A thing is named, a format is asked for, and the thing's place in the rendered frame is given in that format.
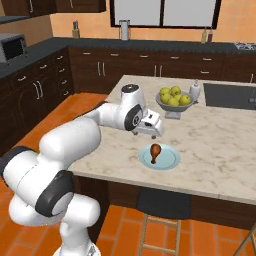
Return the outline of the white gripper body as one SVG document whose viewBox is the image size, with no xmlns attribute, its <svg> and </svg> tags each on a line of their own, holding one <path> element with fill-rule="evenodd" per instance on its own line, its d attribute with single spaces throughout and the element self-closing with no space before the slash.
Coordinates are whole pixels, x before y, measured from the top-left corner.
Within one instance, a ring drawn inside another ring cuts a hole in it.
<svg viewBox="0 0 256 256">
<path fill-rule="evenodd" d="M 159 120 L 155 125 L 141 121 L 133 130 L 133 132 L 138 132 L 138 134 L 147 134 L 150 136 L 155 135 L 156 137 L 161 137 L 163 135 L 163 131 L 163 123 L 161 120 Z"/>
</svg>

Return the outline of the brown chicken drumstick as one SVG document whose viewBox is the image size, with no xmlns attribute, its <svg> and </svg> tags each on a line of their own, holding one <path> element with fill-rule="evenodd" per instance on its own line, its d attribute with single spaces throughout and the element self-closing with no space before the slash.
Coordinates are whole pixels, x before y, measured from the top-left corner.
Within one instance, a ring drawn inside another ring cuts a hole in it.
<svg viewBox="0 0 256 256">
<path fill-rule="evenodd" d="M 158 155 L 161 153 L 161 146 L 159 144 L 152 144 L 150 148 L 150 154 L 151 154 L 151 163 L 155 164 L 156 163 L 156 158 Z"/>
</svg>

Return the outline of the grey fruit bowl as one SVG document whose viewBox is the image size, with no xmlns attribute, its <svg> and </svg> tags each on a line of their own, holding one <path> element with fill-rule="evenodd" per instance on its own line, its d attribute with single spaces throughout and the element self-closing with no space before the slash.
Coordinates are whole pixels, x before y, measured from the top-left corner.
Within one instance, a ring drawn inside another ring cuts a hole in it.
<svg viewBox="0 0 256 256">
<path fill-rule="evenodd" d="M 192 95 L 188 92 L 183 92 L 184 95 L 187 95 L 192 100 Z M 169 119 L 177 119 L 179 120 L 181 118 L 181 113 L 186 111 L 189 107 L 191 107 L 194 104 L 194 101 L 192 100 L 188 105 L 185 106 L 169 106 L 161 102 L 160 100 L 160 93 L 157 93 L 155 96 L 155 100 L 158 103 L 158 105 L 165 111 L 165 117 Z"/>
</svg>

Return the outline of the light blue plate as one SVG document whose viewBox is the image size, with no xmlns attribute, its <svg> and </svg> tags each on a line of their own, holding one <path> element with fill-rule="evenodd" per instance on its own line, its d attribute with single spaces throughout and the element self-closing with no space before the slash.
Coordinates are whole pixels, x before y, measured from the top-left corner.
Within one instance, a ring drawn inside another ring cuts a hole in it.
<svg viewBox="0 0 256 256">
<path fill-rule="evenodd" d="M 150 154 L 151 145 L 148 144 L 139 152 L 140 162 L 154 170 L 166 171 L 175 168 L 180 163 L 180 153 L 172 146 L 161 144 L 161 152 L 156 157 L 156 163 L 152 164 L 152 156 Z"/>
</svg>

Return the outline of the white soap dispenser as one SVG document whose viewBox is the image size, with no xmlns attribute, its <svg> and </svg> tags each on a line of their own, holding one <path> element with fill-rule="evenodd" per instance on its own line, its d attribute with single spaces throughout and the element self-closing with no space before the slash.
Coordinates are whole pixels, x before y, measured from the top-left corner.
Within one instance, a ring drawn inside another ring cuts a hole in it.
<svg viewBox="0 0 256 256">
<path fill-rule="evenodd" d="M 200 86 L 198 84 L 198 80 L 195 80 L 191 85 L 189 93 L 192 95 L 193 101 L 196 102 L 200 96 Z"/>
</svg>

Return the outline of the black seat wooden stool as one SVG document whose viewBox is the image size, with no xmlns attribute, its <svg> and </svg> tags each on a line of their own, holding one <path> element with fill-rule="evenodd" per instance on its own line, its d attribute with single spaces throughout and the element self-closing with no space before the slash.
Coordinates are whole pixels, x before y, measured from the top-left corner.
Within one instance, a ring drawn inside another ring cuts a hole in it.
<svg viewBox="0 0 256 256">
<path fill-rule="evenodd" d="M 138 195 L 136 209 L 144 214 L 139 245 L 139 256 L 144 249 L 160 251 L 178 256 L 180 248 L 181 223 L 191 218 L 191 196 L 153 188 L 142 188 Z M 145 243 L 149 222 L 166 224 L 176 228 L 175 248 L 167 249 Z"/>
</svg>

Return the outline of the dark wooden base cupboards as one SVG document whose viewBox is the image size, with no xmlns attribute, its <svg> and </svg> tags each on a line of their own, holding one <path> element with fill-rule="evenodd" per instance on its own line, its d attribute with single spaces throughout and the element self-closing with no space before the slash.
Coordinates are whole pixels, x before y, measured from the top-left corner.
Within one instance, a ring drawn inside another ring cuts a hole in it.
<svg viewBox="0 0 256 256">
<path fill-rule="evenodd" d="M 68 49 L 0 79 L 0 156 L 74 93 Z"/>
<path fill-rule="evenodd" d="M 256 83 L 256 55 L 71 47 L 77 92 L 108 94 L 124 75 Z"/>
</svg>

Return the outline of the dark grey sink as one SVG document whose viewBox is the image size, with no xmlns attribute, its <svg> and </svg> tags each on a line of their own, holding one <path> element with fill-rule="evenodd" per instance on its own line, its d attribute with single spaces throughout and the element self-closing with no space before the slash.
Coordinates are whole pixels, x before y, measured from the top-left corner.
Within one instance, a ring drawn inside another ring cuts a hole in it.
<svg viewBox="0 0 256 256">
<path fill-rule="evenodd" d="M 205 102 L 210 107 L 256 110 L 256 87 L 204 83 Z"/>
</svg>

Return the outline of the silver canister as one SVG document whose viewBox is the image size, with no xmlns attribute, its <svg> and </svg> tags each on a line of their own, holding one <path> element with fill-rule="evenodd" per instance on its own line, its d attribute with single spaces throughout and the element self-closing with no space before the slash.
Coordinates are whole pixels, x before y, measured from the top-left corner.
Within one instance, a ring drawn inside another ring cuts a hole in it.
<svg viewBox="0 0 256 256">
<path fill-rule="evenodd" d="M 129 20 L 119 21 L 119 38 L 122 41 L 128 41 L 130 39 L 130 21 Z"/>
</svg>

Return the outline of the black framed window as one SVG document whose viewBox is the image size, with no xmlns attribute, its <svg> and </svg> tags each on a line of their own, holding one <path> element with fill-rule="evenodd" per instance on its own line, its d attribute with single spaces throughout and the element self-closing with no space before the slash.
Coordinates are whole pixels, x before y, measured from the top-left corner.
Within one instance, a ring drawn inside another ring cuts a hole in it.
<svg viewBox="0 0 256 256">
<path fill-rule="evenodd" d="M 222 0 L 110 0 L 111 26 L 217 28 Z"/>
</svg>

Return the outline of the wooden knife block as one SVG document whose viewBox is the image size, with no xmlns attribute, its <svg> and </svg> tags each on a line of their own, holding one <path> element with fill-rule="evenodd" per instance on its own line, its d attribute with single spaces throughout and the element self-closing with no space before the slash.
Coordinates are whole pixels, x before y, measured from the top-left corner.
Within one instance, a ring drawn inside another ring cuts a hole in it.
<svg viewBox="0 0 256 256">
<path fill-rule="evenodd" d="M 73 30 L 72 30 L 72 36 L 73 38 L 79 39 L 80 38 L 80 30 L 78 27 L 78 21 L 73 22 Z"/>
</svg>

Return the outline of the hob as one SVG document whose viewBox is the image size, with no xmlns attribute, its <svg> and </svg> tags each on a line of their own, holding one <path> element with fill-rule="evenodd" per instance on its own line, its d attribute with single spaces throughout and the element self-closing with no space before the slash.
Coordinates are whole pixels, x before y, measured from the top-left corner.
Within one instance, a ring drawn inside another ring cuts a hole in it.
<svg viewBox="0 0 256 256">
<path fill-rule="evenodd" d="M 242 51 L 256 51 L 256 43 L 242 43 L 236 42 L 234 43 L 238 50 Z"/>
</svg>

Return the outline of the grey microwave oven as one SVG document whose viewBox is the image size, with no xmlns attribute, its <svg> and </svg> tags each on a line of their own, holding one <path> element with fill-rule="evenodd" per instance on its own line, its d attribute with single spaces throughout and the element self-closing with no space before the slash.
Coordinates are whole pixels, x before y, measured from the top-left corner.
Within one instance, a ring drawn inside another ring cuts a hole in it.
<svg viewBox="0 0 256 256">
<path fill-rule="evenodd" d="M 15 59 L 26 57 L 27 44 L 23 34 L 0 33 L 0 64 L 9 65 Z"/>
</svg>

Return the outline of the dark wooden wall cupboards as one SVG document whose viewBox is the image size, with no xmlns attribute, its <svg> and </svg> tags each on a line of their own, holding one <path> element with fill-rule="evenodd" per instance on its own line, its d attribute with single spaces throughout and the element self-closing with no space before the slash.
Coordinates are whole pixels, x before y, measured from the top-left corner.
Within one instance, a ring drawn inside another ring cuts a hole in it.
<svg viewBox="0 0 256 256">
<path fill-rule="evenodd" d="M 101 13 L 106 0 L 0 0 L 6 16 L 37 17 L 54 13 Z"/>
</svg>

